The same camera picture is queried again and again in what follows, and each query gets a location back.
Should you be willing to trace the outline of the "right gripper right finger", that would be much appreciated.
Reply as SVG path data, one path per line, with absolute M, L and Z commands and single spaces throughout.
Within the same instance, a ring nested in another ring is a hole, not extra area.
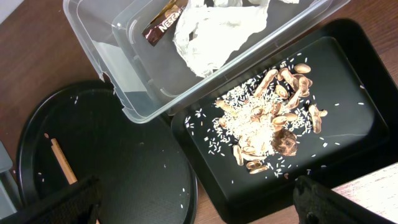
M 295 181 L 293 200 L 300 224 L 392 224 L 306 176 Z

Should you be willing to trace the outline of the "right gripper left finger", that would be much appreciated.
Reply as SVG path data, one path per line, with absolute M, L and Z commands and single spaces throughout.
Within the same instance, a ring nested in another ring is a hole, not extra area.
M 1 219 L 9 224 L 91 223 L 99 222 L 101 182 L 90 177 L 24 209 Z

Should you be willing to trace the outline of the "wooden chopstick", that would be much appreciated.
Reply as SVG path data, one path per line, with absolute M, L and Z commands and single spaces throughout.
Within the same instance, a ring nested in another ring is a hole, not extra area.
M 67 158 L 65 157 L 58 141 L 55 138 L 52 138 L 50 141 L 52 143 L 52 146 L 51 146 L 52 151 L 58 161 L 58 164 L 61 167 L 61 170 L 62 170 L 65 178 L 68 181 L 68 184 L 69 185 L 74 184 L 78 180 L 77 180 L 75 174 L 73 173 L 72 168 L 70 167 L 70 165 L 67 161 Z

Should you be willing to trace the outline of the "food scraps and rice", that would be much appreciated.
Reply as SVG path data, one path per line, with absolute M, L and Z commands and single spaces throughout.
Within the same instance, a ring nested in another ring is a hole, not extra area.
M 188 112 L 180 144 L 221 182 L 287 179 L 329 168 L 369 134 L 373 118 L 345 58 L 305 50 Z

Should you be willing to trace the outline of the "brown coffee sachet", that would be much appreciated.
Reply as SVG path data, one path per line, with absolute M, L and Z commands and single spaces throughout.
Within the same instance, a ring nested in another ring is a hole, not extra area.
M 156 46 L 158 41 L 179 19 L 187 2 L 187 0 L 170 0 L 142 31 L 142 35 L 151 46 Z

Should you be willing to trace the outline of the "white napkin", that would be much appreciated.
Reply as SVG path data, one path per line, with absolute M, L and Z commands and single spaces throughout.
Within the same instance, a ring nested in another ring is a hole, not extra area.
M 221 69 L 251 35 L 265 30 L 271 1 L 187 1 L 172 39 L 185 65 L 181 76 L 206 78 Z

